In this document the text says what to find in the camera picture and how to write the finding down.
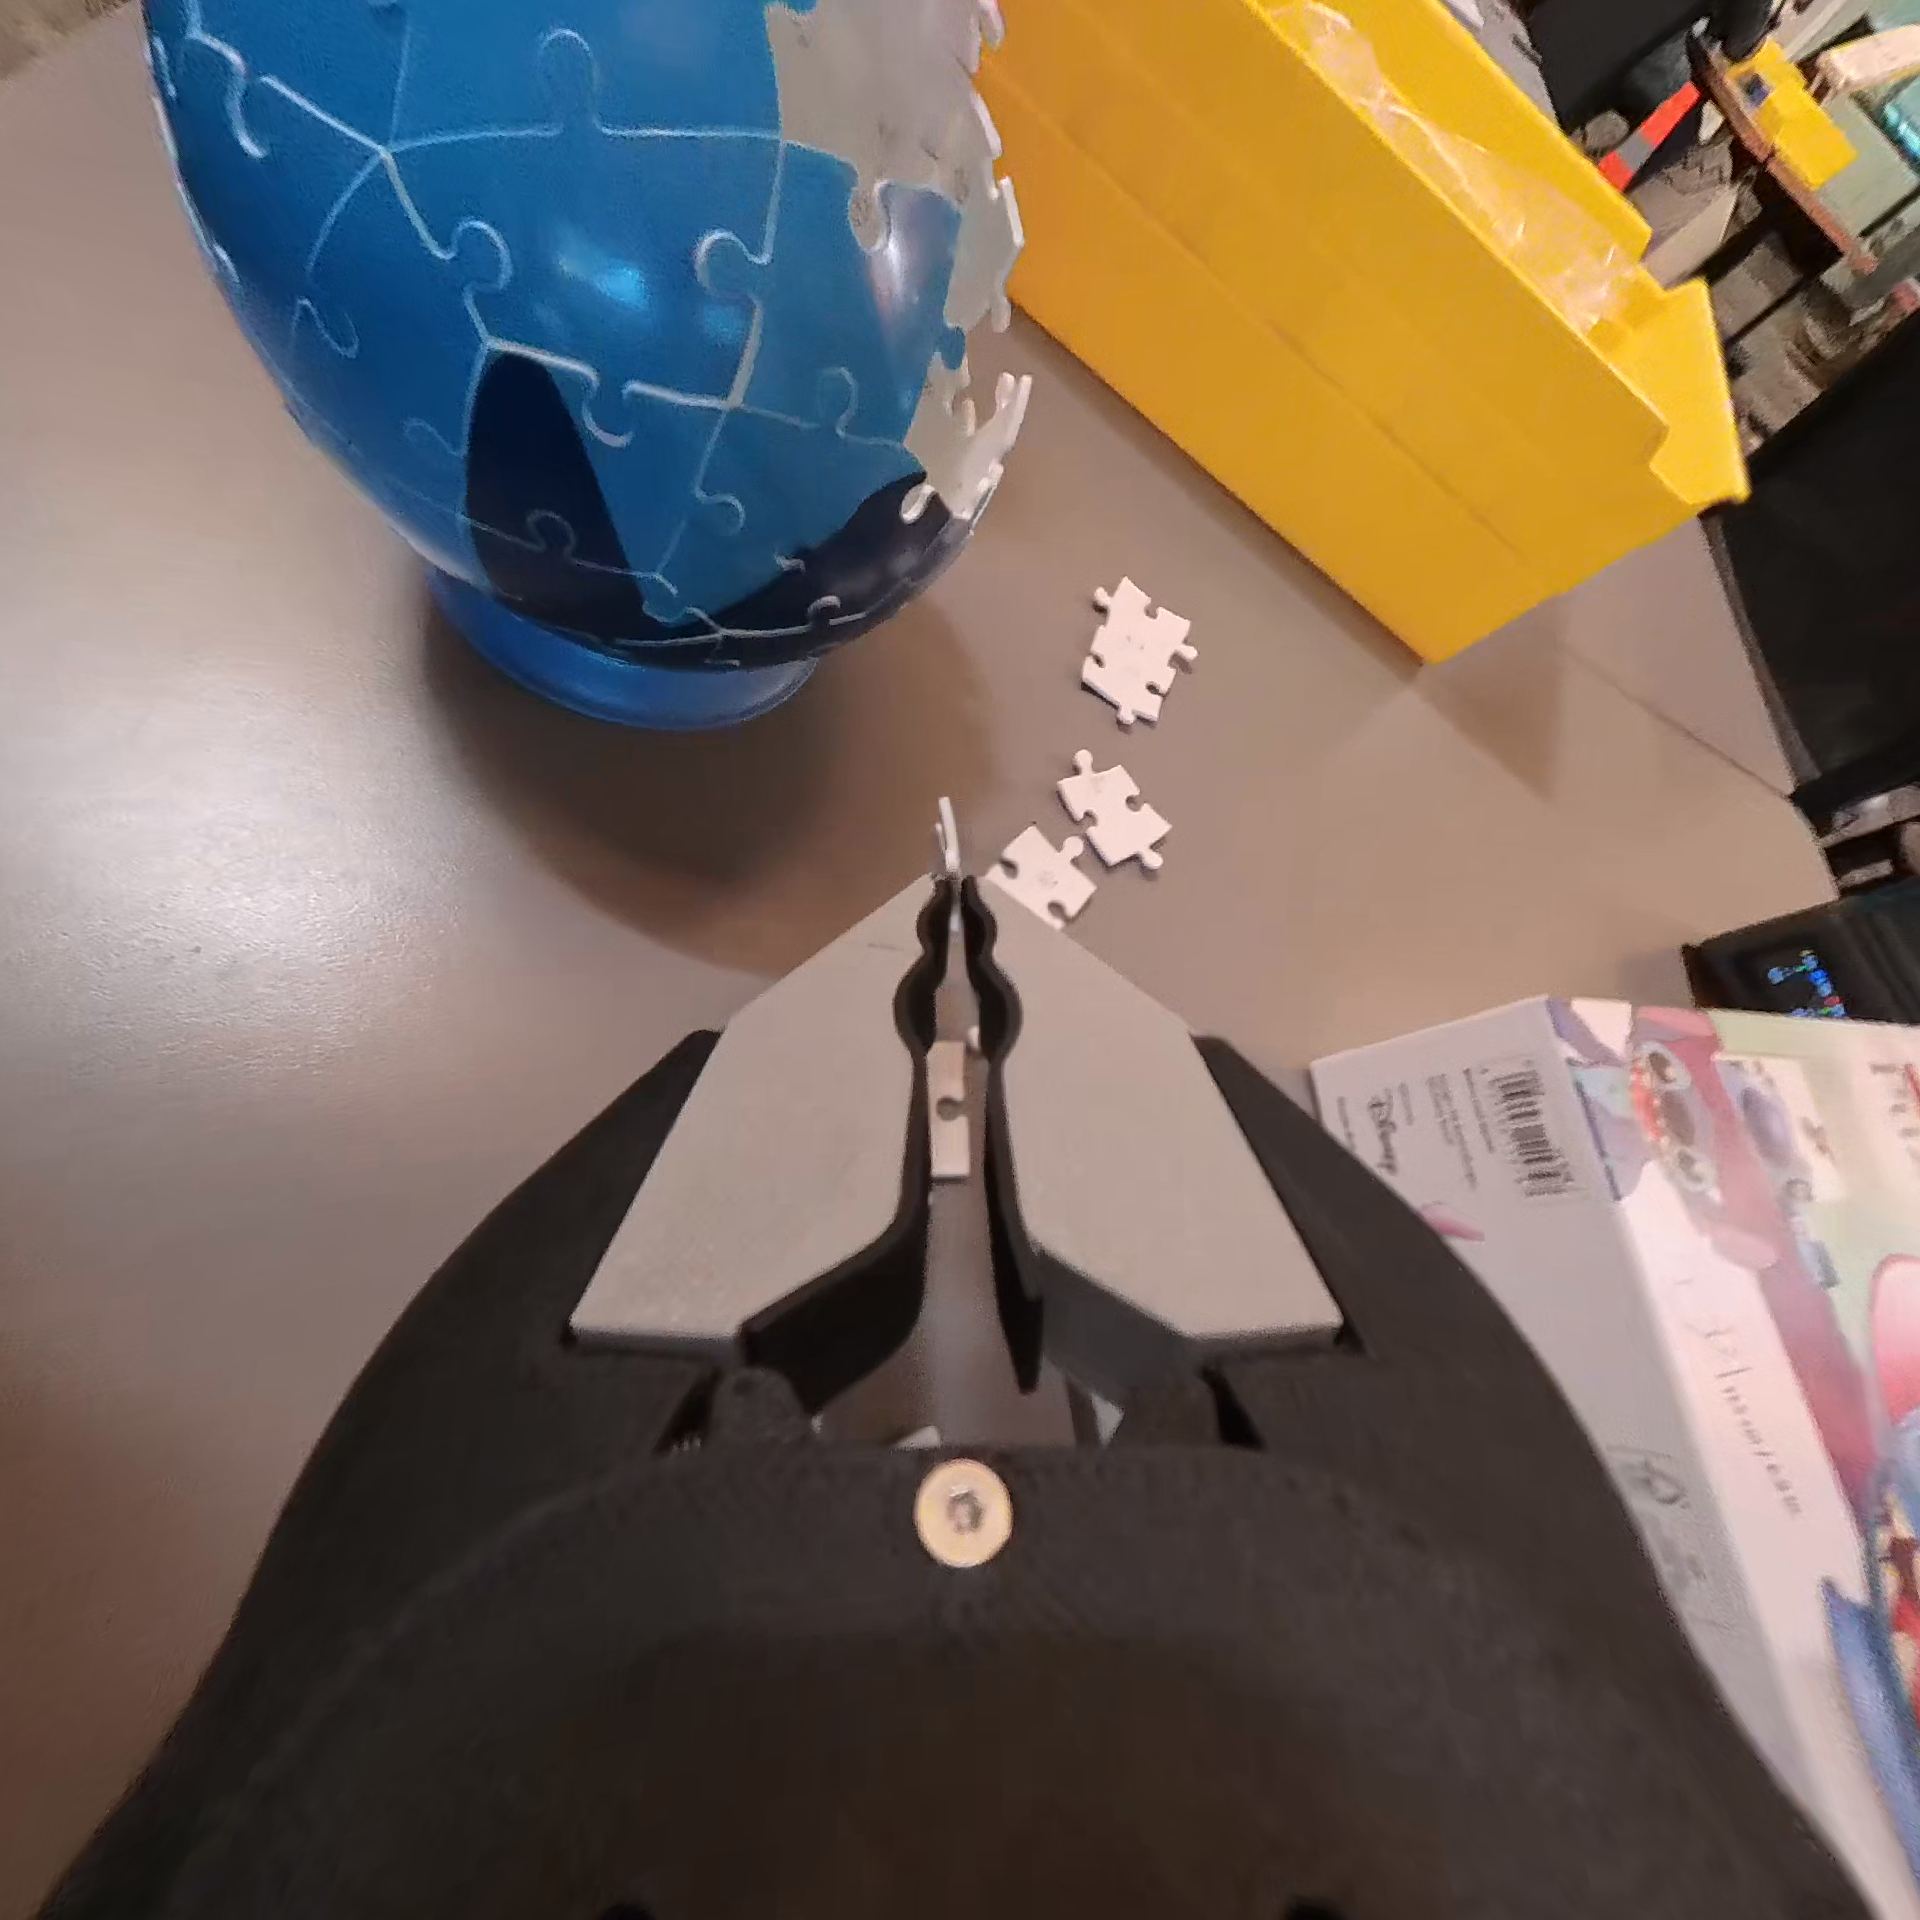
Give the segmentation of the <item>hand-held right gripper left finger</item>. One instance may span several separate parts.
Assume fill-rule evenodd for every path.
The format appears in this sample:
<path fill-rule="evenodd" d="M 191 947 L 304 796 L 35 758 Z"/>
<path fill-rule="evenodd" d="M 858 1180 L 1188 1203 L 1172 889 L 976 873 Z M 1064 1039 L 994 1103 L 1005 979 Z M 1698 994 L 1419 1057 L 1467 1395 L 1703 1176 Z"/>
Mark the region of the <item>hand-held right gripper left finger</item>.
<path fill-rule="evenodd" d="M 581 1345 L 778 1375 L 806 1410 L 900 1351 L 951 910 L 948 880 L 912 880 L 710 1040 L 572 1313 Z"/>

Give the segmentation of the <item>black battery device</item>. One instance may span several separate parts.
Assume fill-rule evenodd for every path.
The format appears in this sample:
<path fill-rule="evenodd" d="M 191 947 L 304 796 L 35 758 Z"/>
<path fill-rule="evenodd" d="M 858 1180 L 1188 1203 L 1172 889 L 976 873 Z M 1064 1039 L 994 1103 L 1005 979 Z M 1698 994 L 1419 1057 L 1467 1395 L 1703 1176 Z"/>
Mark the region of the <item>black battery device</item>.
<path fill-rule="evenodd" d="M 1706 1011 L 1917 1023 L 1916 896 L 1854 896 L 1683 950 Z"/>

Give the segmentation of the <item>yellow plastic storage bin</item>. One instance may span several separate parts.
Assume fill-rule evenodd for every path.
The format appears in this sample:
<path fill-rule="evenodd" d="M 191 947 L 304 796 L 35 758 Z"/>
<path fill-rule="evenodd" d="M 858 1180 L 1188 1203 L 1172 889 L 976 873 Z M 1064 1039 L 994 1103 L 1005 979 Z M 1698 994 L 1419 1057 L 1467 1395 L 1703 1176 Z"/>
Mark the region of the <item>yellow plastic storage bin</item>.
<path fill-rule="evenodd" d="M 1439 663 L 1743 500 L 1707 290 L 1445 6 L 1346 14 L 1434 123 L 1639 263 L 1578 335 L 1246 3 L 1024 3 L 981 86 L 1013 300 L 1413 655 Z"/>

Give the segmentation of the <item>clear plastic bag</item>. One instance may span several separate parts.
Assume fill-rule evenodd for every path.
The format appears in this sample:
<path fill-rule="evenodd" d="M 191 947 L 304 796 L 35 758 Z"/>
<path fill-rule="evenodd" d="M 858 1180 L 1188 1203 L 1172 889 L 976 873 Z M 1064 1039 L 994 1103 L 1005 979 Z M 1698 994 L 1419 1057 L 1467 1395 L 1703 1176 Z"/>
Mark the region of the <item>clear plastic bag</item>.
<path fill-rule="evenodd" d="M 1591 338 L 1620 320 L 1639 263 L 1604 222 L 1519 161 L 1419 114 L 1373 43 L 1325 6 L 1276 6 L 1271 20 L 1333 92 L 1423 178 L 1562 320 Z"/>

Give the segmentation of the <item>small yellow bin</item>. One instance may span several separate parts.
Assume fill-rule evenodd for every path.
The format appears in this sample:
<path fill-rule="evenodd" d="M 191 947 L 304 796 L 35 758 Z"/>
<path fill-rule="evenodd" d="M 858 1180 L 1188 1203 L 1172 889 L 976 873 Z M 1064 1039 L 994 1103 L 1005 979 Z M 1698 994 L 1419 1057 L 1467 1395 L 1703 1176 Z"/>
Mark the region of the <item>small yellow bin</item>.
<path fill-rule="evenodd" d="M 1728 82 L 1742 127 L 1799 185 L 1819 191 L 1856 163 L 1856 144 L 1776 40 L 1732 64 Z"/>

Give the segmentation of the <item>black office chair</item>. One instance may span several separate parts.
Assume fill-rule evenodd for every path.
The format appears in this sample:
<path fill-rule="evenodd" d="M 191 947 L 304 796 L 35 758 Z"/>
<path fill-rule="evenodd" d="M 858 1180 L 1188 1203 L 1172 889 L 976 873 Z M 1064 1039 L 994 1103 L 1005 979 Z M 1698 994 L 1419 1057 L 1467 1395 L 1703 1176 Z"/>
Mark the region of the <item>black office chair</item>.
<path fill-rule="evenodd" d="M 1916 879 L 1917 320 L 1748 459 L 1710 550 L 1789 767 L 1789 804 L 1845 894 Z"/>

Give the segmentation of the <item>orange traffic cone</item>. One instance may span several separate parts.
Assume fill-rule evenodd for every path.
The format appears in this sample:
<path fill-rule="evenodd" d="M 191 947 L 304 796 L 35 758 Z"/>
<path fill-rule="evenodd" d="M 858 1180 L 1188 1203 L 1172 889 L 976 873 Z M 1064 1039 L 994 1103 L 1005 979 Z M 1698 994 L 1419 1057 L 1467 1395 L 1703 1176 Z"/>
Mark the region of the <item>orange traffic cone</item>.
<path fill-rule="evenodd" d="M 1670 161 L 1698 143 L 1706 110 L 1700 87 L 1684 82 L 1595 158 L 1597 175 L 1614 192 L 1628 194 L 1635 182 L 1661 166 L 1661 156 Z"/>

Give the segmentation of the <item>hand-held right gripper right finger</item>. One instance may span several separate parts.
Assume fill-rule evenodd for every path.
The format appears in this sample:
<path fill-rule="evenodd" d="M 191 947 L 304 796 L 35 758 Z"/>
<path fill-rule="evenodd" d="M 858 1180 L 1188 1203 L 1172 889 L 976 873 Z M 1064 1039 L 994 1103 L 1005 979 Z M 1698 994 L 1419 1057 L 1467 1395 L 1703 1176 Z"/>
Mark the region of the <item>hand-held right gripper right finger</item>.
<path fill-rule="evenodd" d="M 959 894 L 981 1180 L 1015 1382 L 1126 1409 L 1222 1361 L 1312 1354 L 1341 1311 L 1186 1019 L 991 887 Z"/>

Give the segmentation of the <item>colourful cardboard puzzle box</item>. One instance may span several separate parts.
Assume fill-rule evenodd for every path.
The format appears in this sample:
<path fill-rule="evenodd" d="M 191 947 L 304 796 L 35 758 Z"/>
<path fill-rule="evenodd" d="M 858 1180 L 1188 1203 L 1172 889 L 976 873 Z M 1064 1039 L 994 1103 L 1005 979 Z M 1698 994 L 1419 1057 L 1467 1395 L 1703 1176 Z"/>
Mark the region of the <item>colourful cardboard puzzle box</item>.
<path fill-rule="evenodd" d="M 1542 1358 L 1874 1914 L 1917 1916 L 1916 1027 L 1541 998 L 1310 1079 Z"/>

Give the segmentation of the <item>blue puzzle ball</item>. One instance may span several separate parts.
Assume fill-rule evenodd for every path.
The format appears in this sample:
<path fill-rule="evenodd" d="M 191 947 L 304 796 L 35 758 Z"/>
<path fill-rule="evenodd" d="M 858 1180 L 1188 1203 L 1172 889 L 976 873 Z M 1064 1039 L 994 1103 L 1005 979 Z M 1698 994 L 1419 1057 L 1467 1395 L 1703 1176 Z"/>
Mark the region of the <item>blue puzzle ball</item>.
<path fill-rule="evenodd" d="M 972 540 L 1031 382 L 997 6 L 155 3 L 199 251 L 515 683 L 778 708 Z"/>

